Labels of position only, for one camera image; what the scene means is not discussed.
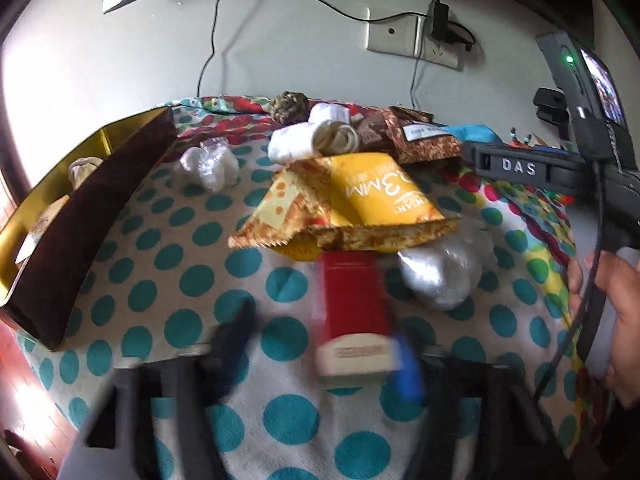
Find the tablecloth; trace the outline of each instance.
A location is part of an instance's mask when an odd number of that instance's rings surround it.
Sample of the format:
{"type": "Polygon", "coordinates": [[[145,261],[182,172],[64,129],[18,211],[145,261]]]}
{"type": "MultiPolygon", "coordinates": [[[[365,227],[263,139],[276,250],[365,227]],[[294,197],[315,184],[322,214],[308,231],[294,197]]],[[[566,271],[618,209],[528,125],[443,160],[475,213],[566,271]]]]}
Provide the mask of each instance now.
{"type": "MultiPolygon", "coordinates": [[[[243,357],[235,391],[207,413],[229,472],[237,480],[401,478],[428,408],[405,402],[391,384],[321,390],[310,351],[311,266],[268,249],[227,247],[279,168],[266,154],[276,128],[267,103],[226,96],[171,103],[181,140],[106,237],[64,344],[49,352],[20,337],[21,347],[60,411],[79,427],[120,358],[169,358],[203,341],[253,297],[259,334],[243,357]],[[215,195],[174,186],[172,160],[200,138],[220,134],[240,163],[235,186],[215,195]]],[[[350,110],[354,118],[373,111],[350,110]]],[[[513,367],[533,388],[568,322],[561,273],[575,248],[562,206],[538,190],[481,180],[457,163],[406,169],[439,208],[486,224],[496,264],[448,313],[418,304],[392,264],[384,272],[390,306],[426,340],[461,358],[513,367]]],[[[567,454],[602,416],[601,400],[571,346],[542,399],[567,454]]],[[[462,414],[461,457],[473,445],[479,402],[465,399],[462,414]]],[[[162,478],[177,480],[172,401],[156,399],[154,416],[162,478]]],[[[469,462],[458,464],[456,477],[464,478],[469,462]]]]}

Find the human hand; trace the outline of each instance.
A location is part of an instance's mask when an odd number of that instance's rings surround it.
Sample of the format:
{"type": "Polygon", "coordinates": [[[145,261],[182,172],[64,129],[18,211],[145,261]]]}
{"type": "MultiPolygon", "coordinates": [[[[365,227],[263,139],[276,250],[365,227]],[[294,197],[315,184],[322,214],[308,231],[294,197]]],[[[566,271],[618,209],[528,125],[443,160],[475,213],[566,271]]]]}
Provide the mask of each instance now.
{"type": "MultiPolygon", "coordinates": [[[[593,253],[584,263],[590,270],[593,253]]],[[[569,263],[567,274],[569,311],[573,317],[580,307],[582,285],[582,269],[575,258],[569,263]]],[[[640,400],[640,263],[633,268],[615,254],[602,251],[595,284],[606,293],[618,314],[604,385],[628,408],[640,400]]]]}

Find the red and white carton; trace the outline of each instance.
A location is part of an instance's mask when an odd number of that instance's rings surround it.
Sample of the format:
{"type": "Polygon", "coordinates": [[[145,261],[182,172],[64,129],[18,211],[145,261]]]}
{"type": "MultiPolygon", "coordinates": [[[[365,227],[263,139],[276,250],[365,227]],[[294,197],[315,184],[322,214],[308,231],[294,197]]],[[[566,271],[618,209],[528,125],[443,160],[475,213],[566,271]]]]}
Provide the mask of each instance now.
{"type": "Polygon", "coordinates": [[[327,251],[314,312],[316,367],[327,388],[384,381],[399,368],[373,251],[327,251]]]}

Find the wall outlet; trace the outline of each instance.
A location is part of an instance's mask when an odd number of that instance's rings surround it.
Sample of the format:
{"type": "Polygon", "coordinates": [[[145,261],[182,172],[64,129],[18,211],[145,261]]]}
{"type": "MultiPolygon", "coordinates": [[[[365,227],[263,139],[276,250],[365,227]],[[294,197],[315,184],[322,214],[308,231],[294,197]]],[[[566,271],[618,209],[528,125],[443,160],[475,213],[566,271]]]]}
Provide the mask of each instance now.
{"type": "MultiPolygon", "coordinates": [[[[392,10],[369,7],[370,20],[396,14],[392,10]]],[[[398,56],[415,56],[418,16],[403,16],[388,22],[367,23],[367,50],[398,56]]]]}
{"type": "MultiPolygon", "coordinates": [[[[418,30],[422,30],[422,20],[420,17],[418,20],[418,30]]],[[[423,38],[424,45],[420,48],[420,39],[418,37],[416,41],[415,57],[420,57],[432,63],[448,66],[454,70],[458,69],[458,44],[447,44],[444,42],[436,43],[431,38],[425,36],[423,38]]]]}

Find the white wall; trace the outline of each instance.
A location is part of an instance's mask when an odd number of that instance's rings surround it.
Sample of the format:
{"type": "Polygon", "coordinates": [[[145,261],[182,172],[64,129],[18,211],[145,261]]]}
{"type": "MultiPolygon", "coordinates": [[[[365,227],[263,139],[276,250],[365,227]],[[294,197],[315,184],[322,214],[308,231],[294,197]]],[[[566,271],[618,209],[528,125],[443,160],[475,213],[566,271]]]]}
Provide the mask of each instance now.
{"type": "MultiPolygon", "coordinates": [[[[101,14],[101,0],[33,0],[2,51],[2,88],[32,183],[101,125],[193,96],[209,53],[215,0],[139,0],[101,14]]],[[[431,0],[329,0],[425,12],[431,0]]],[[[503,138],[552,129],[531,99],[553,82],[534,41],[551,26],[512,0],[441,0],[479,47],[464,70],[423,63],[418,99],[449,123],[484,123],[503,138]]],[[[409,104],[414,61],[364,49],[366,26],[313,0],[223,0],[218,54],[204,95],[283,90],[366,105],[409,104]]]]}
{"type": "Polygon", "coordinates": [[[615,81],[640,164],[640,59],[603,1],[592,1],[596,53],[615,81]]]}

